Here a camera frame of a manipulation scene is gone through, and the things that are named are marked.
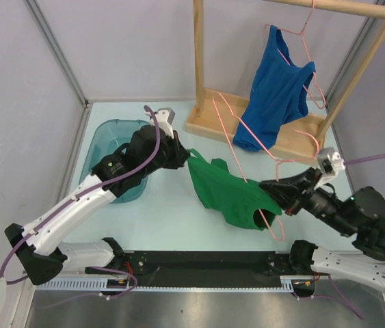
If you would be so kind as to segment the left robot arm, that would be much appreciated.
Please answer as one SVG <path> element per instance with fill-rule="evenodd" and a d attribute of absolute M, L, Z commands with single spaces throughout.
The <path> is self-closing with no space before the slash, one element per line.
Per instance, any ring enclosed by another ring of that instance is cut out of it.
<path fill-rule="evenodd" d="M 178 169 L 190 152 L 176 131 L 145 125 L 130 142 L 104 156 L 83 182 L 49 212 L 26 225 L 13 223 L 5 235 L 20 260 L 26 277 L 45 284 L 61 271 L 84 270 L 117 273 L 124 265 L 124 252 L 112 237 L 97 242 L 65 243 L 64 239 L 98 209 L 122 197 L 158 169 Z"/>

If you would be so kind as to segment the green tank top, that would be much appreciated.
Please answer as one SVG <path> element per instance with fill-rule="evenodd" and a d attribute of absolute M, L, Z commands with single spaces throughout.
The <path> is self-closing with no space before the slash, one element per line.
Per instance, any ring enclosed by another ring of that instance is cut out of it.
<path fill-rule="evenodd" d="M 194 190 L 202 205 L 222 214 L 237 228 L 264 230 L 282 214 L 282 209 L 254 180 L 244 180 L 229 172 L 223 159 L 207 161 L 190 149 L 187 160 Z"/>

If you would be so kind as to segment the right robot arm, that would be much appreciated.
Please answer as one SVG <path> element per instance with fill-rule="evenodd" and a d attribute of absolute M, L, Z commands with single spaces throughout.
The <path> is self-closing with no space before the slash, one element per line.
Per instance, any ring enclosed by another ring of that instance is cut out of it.
<path fill-rule="evenodd" d="M 341 275 L 385 294 L 385 199 L 373 187 L 365 187 L 341 201 L 335 191 L 324 190 L 325 177 L 320 169 L 309 168 L 279 181 L 264 180 L 259 187 L 287 215 L 305 210 L 341 236 L 354 236 L 352 245 L 373 263 L 352 260 L 314 243 L 296 240 L 289 254 L 290 269 L 297 274 Z"/>

